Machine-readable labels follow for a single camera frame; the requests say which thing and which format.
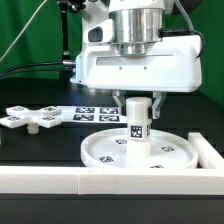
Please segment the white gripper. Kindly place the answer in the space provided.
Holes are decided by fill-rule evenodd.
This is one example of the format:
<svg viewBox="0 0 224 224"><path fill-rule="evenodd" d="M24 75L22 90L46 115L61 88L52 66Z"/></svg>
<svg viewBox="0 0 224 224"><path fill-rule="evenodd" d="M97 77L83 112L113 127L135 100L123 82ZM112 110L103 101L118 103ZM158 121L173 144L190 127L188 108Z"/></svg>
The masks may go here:
<svg viewBox="0 0 224 224"><path fill-rule="evenodd" d="M202 36L195 31L120 25L107 19L83 26L73 81L113 90L118 107L125 105L125 91L152 91L149 115L159 119L166 92L192 92L201 85L201 53Z"/></svg>

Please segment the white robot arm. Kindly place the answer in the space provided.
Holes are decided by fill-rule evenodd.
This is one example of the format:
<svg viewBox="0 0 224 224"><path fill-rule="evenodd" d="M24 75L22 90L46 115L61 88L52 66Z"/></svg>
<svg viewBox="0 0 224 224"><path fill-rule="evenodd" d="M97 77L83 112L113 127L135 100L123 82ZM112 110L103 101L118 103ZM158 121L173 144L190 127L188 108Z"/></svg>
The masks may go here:
<svg viewBox="0 0 224 224"><path fill-rule="evenodd" d="M192 92L202 83L202 34L163 27L175 7L183 7L180 0L87 0L71 81L111 91L120 106L125 91L151 92L152 114L159 118L168 92Z"/></svg>

